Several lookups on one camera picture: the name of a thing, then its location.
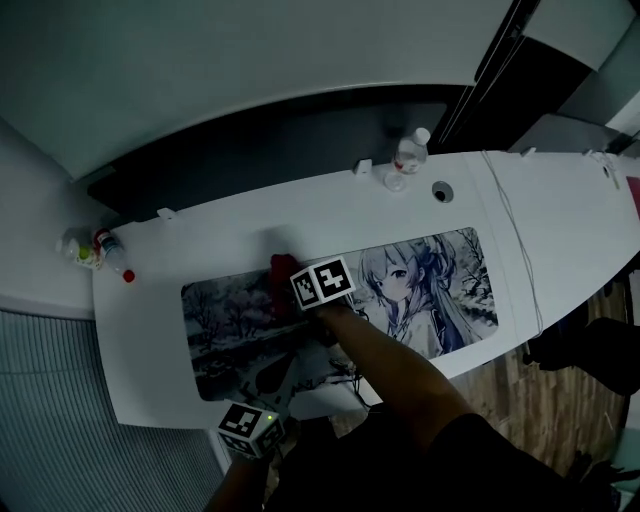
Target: white clip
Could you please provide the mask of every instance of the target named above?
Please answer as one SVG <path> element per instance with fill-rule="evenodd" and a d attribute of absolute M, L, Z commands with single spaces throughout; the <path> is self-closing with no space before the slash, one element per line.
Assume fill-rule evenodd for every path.
<path fill-rule="evenodd" d="M 520 156 L 522 156 L 522 158 L 526 158 L 526 157 L 532 155 L 535 152 L 536 152 L 536 147 L 535 146 L 531 146 L 530 148 L 527 148 L 522 153 L 520 153 Z"/>
<path fill-rule="evenodd" d="M 371 161 L 371 159 L 358 160 L 358 163 L 353 168 L 353 174 L 355 174 L 356 176 L 364 176 L 366 174 L 370 174 L 372 163 L 373 162 Z"/>
<path fill-rule="evenodd" d="M 171 208 L 160 208 L 158 210 L 158 215 L 163 221 L 167 223 L 175 222 L 178 220 L 178 214 Z"/>

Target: black shirt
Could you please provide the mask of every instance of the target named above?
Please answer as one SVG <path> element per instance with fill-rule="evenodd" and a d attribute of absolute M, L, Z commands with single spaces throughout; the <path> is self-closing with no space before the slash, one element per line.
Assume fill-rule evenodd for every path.
<path fill-rule="evenodd" d="M 570 484 L 480 416 L 452 421 L 426 455 L 390 413 L 337 440 L 307 436 L 280 468 L 267 512 L 579 509 Z"/>

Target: anime girl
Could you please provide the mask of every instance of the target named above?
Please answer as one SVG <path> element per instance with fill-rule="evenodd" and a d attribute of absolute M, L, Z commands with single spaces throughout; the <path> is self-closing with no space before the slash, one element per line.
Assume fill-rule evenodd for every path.
<path fill-rule="evenodd" d="M 387 334 L 428 358 L 480 339 L 449 295 L 455 270 L 442 235 L 373 247 L 360 258 L 360 281 L 384 307 Z"/>

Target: red object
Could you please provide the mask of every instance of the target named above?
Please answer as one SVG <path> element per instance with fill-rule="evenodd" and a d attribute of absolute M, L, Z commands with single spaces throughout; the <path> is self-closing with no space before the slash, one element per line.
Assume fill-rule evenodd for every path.
<path fill-rule="evenodd" d="M 627 183 L 629 184 L 629 189 L 631 190 L 633 202 L 636 204 L 638 217 L 640 217 L 640 179 L 627 177 Z"/>
<path fill-rule="evenodd" d="M 295 297 L 289 278 L 300 270 L 302 270 L 300 263 L 291 254 L 274 254 L 271 256 L 269 285 L 275 316 L 295 315 Z"/>
<path fill-rule="evenodd" d="M 124 274 L 122 274 L 122 278 L 127 282 L 131 283 L 136 278 L 136 275 L 133 273 L 133 270 L 125 270 Z"/>

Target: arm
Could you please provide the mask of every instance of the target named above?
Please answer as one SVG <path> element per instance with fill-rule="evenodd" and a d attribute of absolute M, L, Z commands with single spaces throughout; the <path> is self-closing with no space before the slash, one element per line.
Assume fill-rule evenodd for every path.
<path fill-rule="evenodd" d="M 472 412 L 429 361 L 350 309 L 322 306 L 316 314 L 380 398 L 406 423 L 423 451 L 449 422 Z"/>
<path fill-rule="evenodd" d="M 269 471 L 269 459 L 236 457 L 204 512 L 259 512 Z"/>

